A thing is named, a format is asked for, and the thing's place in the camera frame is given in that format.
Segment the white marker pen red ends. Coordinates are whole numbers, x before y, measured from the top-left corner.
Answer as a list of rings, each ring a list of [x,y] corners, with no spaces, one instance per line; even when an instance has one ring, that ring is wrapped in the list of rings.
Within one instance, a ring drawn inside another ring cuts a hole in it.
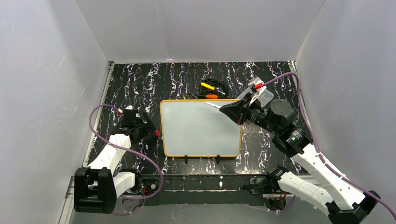
[[[212,106],[212,107],[214,107],[214,108],[217,108],[217,109],[220,109],[220,108],[221,108],[221,106],[219,106],[219,105],[216,105],[216,104],[214,104],[214,103],[211,103],[211,102],[207,102],[207,101],[205,101],[205,103],[206,103],[206,104],[208,104],[209,106]]]

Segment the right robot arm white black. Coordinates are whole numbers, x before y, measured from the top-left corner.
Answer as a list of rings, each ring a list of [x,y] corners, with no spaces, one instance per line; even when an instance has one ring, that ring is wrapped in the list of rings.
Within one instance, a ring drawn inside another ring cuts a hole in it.
[[[375,191],[365,193],[357,189],[334,174],[328,168],[328,160],[320,159],[312,137],[293,124],[297,113],[288,101],[275,99],[268,107],[261,107],[259,100],[253,100],[248,93],[239,101],[219,106],[219,111],[238,125],[250,121],[273,133],[275,147],[320,184],[316,186],[277,166],[265,180],[268,189],[294,194],[321,210],[333,224],[360,224],[376,206]]]

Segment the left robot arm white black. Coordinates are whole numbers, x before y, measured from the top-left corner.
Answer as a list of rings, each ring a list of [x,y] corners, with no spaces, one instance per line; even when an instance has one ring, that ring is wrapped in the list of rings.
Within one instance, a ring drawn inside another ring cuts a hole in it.
[[[111,214],[117,199],[139,200],[136,212],[149,196],[141,174],[136,169],[121,169],[119,164],[126,152],[144,159],[147,156],[131,150],[131,146],[146,137],[158,135],[146,112],[134,109],[131,105],[125,109],[115,108],[121,116],[105,147],[94,161],[86,167],[78,168],[74,174],[74,210],[82,213]]]

